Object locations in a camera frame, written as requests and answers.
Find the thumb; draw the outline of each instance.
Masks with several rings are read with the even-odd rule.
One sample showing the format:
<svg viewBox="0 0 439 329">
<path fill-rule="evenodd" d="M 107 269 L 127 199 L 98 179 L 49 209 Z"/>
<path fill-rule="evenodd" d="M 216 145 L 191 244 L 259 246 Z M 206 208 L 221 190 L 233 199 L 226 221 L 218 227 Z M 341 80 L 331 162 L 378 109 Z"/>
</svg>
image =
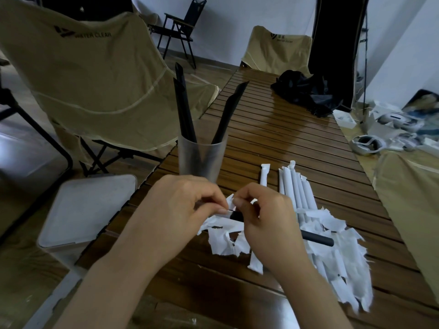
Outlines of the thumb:
<svg viewBox="0 0 439 329">
<path fill-rule="evenodd" d="M 242 215 L 244 216 L 244 224 L 257 224 L 259 219 L 253 204 L 239 197 L 233 198 L 233 204 L 236 205 L 240 212 L 242 212 Z"/>
<path fill-rule="evenodd" d="M 217 214 L 221 209 L 226 211 L 220 204 L 213 202 L 204 203 L 197 210 L 195 210 L 191 217 L 201 225 L 207 219 L 207 217 Z"/>
</svg>

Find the chair seat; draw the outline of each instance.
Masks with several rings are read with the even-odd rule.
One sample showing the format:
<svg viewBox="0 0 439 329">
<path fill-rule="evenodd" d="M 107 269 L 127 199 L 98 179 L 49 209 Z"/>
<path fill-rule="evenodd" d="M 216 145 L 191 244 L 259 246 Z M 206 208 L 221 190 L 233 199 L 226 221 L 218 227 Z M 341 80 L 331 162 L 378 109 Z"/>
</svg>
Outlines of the chair seat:
<svg viewBox="0 0 439 329">
<path fill-rule="evenodd" d="M 187 38 L 184 34 L 179 33 L 176 30 L 171 30 L 166 27 L 156 26 L 156 25 L 149 25 L 148 26 L 151 29 L 152 33 L 158 33 L 165 35 L 167 37 L 177 38 L 177 39 L 183 39 L 185 41 L 192 42 L 194 41 L 192 38 Z"/>
</svg>

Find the white wall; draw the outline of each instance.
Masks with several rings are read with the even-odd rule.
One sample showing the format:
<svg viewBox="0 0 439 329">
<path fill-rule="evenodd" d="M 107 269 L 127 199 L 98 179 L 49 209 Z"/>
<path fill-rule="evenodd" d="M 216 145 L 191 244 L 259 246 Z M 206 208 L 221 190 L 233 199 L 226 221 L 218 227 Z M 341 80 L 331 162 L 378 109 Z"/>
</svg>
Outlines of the white wall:
<svg viewBox="0 0 439 329">
<path fill-rule="evenodd" d="M 407 30 L 425 0 L 369 0 L 367 6 L 367 84 Z M 358 72 L 364 75 L 365 44 L 360 44 Z"/>
<path fill-rule="evenodd" d="M 438 32 L 439 0 L 426 0 L 367 87 L 366 101 L 404 106 L 419 89 L 439 84 Z"/>
<path fill-rule="evenodd" d="M 142 13 L 163 13 L 184 18 L 191 0 L 133 0 Z M 277 34 L 312 34 L 316 0 L 207 0 L 192 38 L 194 55 L 239 65 L 252 28 L 262 25 Z M 163 38 L 160 47 L 166 46 Z M 171 39 L 169 48 L 183 51 Z"/>
</svg>

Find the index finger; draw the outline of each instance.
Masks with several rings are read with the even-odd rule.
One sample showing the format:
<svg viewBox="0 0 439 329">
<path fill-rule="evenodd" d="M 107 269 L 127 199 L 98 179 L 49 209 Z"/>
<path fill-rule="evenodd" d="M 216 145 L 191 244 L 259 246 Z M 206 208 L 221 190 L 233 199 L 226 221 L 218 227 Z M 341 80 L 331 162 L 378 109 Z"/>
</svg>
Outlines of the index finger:
<svg viewBox="0 0 439 329">
<path fill-rule="evenodd" d="M 208 197 L 213 202 L 220 204 L 226 210 L 229 210 L 229 204 L 227 203 L 226 197 L 221 192 L 218 185 L 208 181 L 195 181 L 193 182 L 193 191 L 195 202 Z"/>
<path fill-rule="evenodd" d="M 239 197 L 241 199 L 252 198 L 259 201 L 261 197 L 271 196 L 274 194 L 278 193 L 271 188 L 252 182 L 249 183 L 247 186 L 242 187 L 239 191 L 235 193 L 233 197 Z"/>
</svg>

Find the beige folding chair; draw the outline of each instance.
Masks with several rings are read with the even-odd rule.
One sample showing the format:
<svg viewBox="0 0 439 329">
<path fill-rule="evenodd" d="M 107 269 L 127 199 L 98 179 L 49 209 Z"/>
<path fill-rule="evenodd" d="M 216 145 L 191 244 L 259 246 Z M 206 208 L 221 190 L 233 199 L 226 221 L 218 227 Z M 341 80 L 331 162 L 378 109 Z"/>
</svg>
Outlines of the beige folding chair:
<svg viewBox="0 0 439 329">
<path fill-rule="evenodd" d="M 80 22 L 18 0 L 0 0 L 0 49 L 66 149 L 81 162 L 93 163 L 91 168 L 82 164 L 85 174 L 107 172 L 107 165 L 132 155 L 160 161 L 145 152 L 178 137 L 175 75 L 137 14 Z M 187 81 L 193 118 L 203 114 L 218 91 L 216 85 Z M 85 139 L 101 143 L 101 152 L 95 155 Z M 107 146 L 119 154 L 102 163 Z"/>
<path fill-rule="evenodd" d="M 263 26 L 255 26 L 242 61 L 252 69 L 268 73 L 280 75 L 286 70 L 294 70 L 310 77 L 311 45 L 309 36 L 274 34 Z"/>
</svg>

